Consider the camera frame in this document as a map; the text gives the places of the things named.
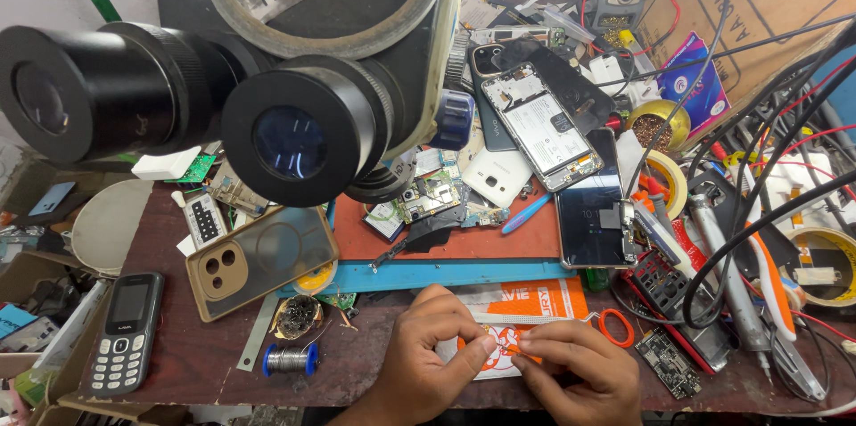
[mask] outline circuit board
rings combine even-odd
[[[216,156],[197,156],[193,159],[193,162],[190,163],[190,167],[187,168],[187,172],[184,173],[179,179],[169,179],[164,180],[164,182],[174,182],[177,184],[196,184],[205,180],[206,175],[208,175],[208,171],[211,169],[211,166],[214,165],[214,160],[216,160]]]
[[[252,218],[260,217],[269,203],[238,178],[228,160],[223,160],[220,170],[205,190],[218,201],[242,210]]]
[[[477,225],[502,225],[508,220],[511,211],[507,207],[489,208],[475,202],[466,204],[466,218],[461,227],[476,227]]]
[[[672,344],[664,328],[648,331],[645,338],[636,344],[636,351],[654,369],[675,399],[689,398],[701,391],[699,375],[687,357]]]
[[[458,185],[445,168],[428,179],[417,177],[410,188],[401,194],[400,199],[406,224],[431,217],[460,203],[461,193]]]

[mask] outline disassembled smartphone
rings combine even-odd
[[[547,191],[561,191],[604,167],[532,63],[485,81],[482,91]]]
[[[556,194],[562,267],[634,266],[634,211],[622,200],[614,133],[601,128],[585,137],[604,168]]]

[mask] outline phone case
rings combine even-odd
[[[187,276],[203,322],[339,258],[320,207],[277,207],[187,257]]]
[[[466,168],[464,183],[498,207],[508,207],[532,176],[526,158],[516,150],[485,149]]]
[[[485,93],[481,90],[481,84],[488,78],[495,77],[501,72],[497,71],[489,76],[479,75],[476,70],[476,51],[483,49],[485,46],[470,47],[467,51],[467,58],[470,61],[470,70],[473,73],[473,87],[475,88],[476,106],[478,106],[478,118],[481,120],[482,132],[485,134],[485,148],[491,152],[504,152],[506,150],[517,150],[517,144],[508,131],[505,130],[505,125],[497,117],[497,113],[493,110],[493,106],[488,102]]]

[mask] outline electronic component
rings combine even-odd
[[[613,132],[595,129],[587,137],[604,168],[556,193],[562,266],[634,265],[633,212],[622,201]]]
[[[410,224],[430,217],[461,203],[461,193],[445,170],[428,179],[417,177],[410,188],[401,194],[404,222]]]
[[[187,172],[180,179],[164,180],[164,182],[175,182],[177,184],[196,184],[202,182],[206,178],[206,175],[208,175],[208,171],[214,165],[214,160],[216,159],[215,156],[197,156],[190,163]]]
[[[561,191],[604,166],[531,63],[487,80],[482,91],[547,191]]]
[[[145,380],[163,290],[156,272],[116,280],[88,382],[95,396],[130,393]]]
[[[654,369],[675,399],[690,398],[701,391],[699,375],[689,360],[672,344],[663,328],[648,331],[636,351]]]
[[[363,222],[390,242],[395,242],[395,238],[404,230],[405,225],[394,202],[381,203],[372,207],[363,217]]]
[[[657,251],[648,252],[639,260],[639,266],[624,271],[621,277],[658,317],[672,321],[683,319],[680,306],[684,302],[690,279],[664,261]],[[699,291],[696,299],[692,301],[693,316],[708,311],[713,302],[706,283]],[[704,329],[669,324],[665,327],[684,351],[708,374],[722,370],[728,362],[728,356],[736,349],[736,337],[721,320]]]
[[[499,25],[492,29],[477,29],[470,33],[470,40],[478,45],[514,40],[529,34],[544,47],[554,49],[565,44],[565,29],[539,27],[537,25]]]
[[[238,178],[228,160],[223,159],[220,169],[210,185],[205,186],[206,192],[226,205],[246,212],[250,217],[259,217],[268,206],[268,200],[250,190]]]
[[[217,203],[210,195],[202,194],[187,201],[183,210],[190,236],[193,237],[193,245],[197,250],[226,235],[226,224],[222,221]]]

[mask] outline phone battery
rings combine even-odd
[[[371,208],[363,217],[363,222],[390,242],[395,242],[395,238],[404,230],[405,225],[404,219],[401,219],[401,214],[397,212],[397,207],[392,202],[381,203]]]

